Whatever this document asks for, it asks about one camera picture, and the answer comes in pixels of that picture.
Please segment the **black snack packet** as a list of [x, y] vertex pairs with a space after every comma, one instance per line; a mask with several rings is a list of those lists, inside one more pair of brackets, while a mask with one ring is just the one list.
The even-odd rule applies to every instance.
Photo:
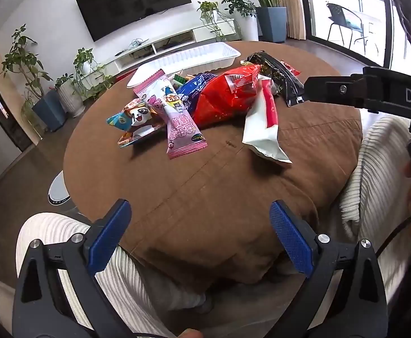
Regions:
[[304, 85], [297, 78], [296, 71], [290, 65], [279, 61], [263, 50], [250, 54], [246, 61], [261, 66], [261, 74], [272, 79], [276, 95], [282, 97], [288, 107], [307, 100]]

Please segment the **white red snack packet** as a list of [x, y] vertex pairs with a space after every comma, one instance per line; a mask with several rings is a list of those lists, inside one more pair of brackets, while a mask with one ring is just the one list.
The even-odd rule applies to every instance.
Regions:
[[257, 95], [246, 114], [242, 143], [263, 159], [291, 165], [278, 141], [279, 123], [272, 87], [271, 78], [258, 75]]

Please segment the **red snack bag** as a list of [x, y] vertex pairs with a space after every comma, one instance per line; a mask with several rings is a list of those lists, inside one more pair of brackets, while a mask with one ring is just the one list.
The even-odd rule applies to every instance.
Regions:
[[212, 79], [202, 89], [193, 114], [202, 129], [246, 114], [257, 95], [260, 65], [241, 66]]

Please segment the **blue snack bag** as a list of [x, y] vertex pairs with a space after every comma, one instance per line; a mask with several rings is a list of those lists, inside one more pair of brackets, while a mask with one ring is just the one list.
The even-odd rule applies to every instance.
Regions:
[[210, 72], [200, 73], [176, 90], [189, 114], [194, 114], [202, 90], [216, 77]]

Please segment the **pink cartoon snack packet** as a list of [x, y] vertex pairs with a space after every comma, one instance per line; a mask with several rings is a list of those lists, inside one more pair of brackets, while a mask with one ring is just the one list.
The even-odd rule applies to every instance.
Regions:
[[165, 121], [167, 156], [174, 159], [208, 146], [180, 96], [163, 70], [158, 70], [133, 88], [134, 93]]

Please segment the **panda cartoon snack packet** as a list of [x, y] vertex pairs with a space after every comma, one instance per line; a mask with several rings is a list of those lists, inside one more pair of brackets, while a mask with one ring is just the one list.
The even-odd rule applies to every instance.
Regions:
[[165, 128], [165, 121], [143, 100], [135, 98], [117, 114], [107, 119], [107, 124], [122, 130], [117, 145], [133, 145]]

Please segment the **black balcony chair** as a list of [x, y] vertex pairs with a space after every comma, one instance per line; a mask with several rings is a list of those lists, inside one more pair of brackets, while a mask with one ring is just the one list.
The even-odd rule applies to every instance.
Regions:
[[[332, 28], [337, 26], [343, 46], [350, 50], [353, 44], [357, 41], [362, 41], [363, 54], [366, 54], [366, 35], [362, 18], [349, 8], [345, 8], [341, 5], [328, 2], [326, 6], [330, 12], [330, 16], [328, 18], [331, 20], [331, 25], [328, 29], [327, 41], [330, 39]], [[350, 31], [350, 42], [347, 45], [345, 44], [342, 31], [343, 28]]]

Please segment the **tall plant blue pot right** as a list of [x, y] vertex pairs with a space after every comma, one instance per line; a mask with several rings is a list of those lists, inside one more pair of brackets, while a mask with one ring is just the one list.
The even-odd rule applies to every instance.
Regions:
[[287, 10], [280, 0], [257, 0], [257, 18], [265, 41], [284, 43], [287, 35]]

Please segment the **beige curtain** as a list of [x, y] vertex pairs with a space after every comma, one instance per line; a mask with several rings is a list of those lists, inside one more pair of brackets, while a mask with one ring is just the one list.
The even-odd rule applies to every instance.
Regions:
[[305, 15], [302, 0], [279, 0], [287, 11], [287, 36], [297, 40], [306, 39]]

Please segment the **white round stool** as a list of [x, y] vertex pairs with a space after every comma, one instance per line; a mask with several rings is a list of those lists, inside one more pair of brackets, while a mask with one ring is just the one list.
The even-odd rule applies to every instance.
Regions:
[[67, 191], [64, 174], [61, 171], [52, 181], [48, 191], [48, 202], [52, 206], [60, 206], [70, 200], [70, 195]]

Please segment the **white plastic tray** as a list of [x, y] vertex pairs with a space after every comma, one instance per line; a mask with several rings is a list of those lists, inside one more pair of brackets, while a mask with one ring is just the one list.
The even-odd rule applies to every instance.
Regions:
[[127, 88], [141, 84], [158, 70], [163, 70], [166, 75], [176, 72], [186, 75], [211, 72], [232, 66], [240, 56], [238, 50], [224, 42], [196, 46], [143, 64], [127, 83]]

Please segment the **trailing plant on cabinet right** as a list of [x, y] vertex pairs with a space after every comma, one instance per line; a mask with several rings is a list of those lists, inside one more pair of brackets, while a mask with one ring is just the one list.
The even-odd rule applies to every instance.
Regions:
[[218, 2], [199, 2], [197, 11], [203, 25], [215, 35], [216, 41], [226, 41], [237, 33], [234, 23], [219, 10]]

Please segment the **trailing plant on cabinet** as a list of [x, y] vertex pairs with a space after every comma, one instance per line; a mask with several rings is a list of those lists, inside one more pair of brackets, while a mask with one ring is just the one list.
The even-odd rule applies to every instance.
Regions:
[[237, 33], [234, 23], [219, 10], [218, 2], [199, 2], [197, 11], [203, 25], [215, 35], [216, 41], [226, 41]]
[[98, 98], [115, 83], [115, 78], [97, 63], [92, 51], [92, 48], [78, 49], [73, 61], [72, 86], [83, 100]]

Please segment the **brown round table cloth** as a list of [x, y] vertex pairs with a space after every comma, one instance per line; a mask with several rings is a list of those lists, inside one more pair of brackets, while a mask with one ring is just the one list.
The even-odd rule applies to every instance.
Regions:
[[140, 263], [197, 292], [217, 279], [260, 281], [283, 248], [270, 225], [283, 200], [311, 227], [323, 227], [357, 165], [362, 141], [358, 109], [276, 99], [284, 167], [242, 143], [244, 119], [203, 130], [203, 150], [170, 159], [165, 133], [126, 148], [106, 120], [132, 98], [125, 83], [107, 90], [72, 132], [64, 180], [91, 221], [123, 198], [132, 221], [121, 246]]

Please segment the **trailing plant on cabinet left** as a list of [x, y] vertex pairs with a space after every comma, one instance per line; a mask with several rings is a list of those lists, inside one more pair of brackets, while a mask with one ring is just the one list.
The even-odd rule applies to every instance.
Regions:
[[73, 61], [72, 86], [83, 100], [98, 98], [115, 83], [115, 78], [97, 63], [92, 51], [92, 48], [78, 49]]

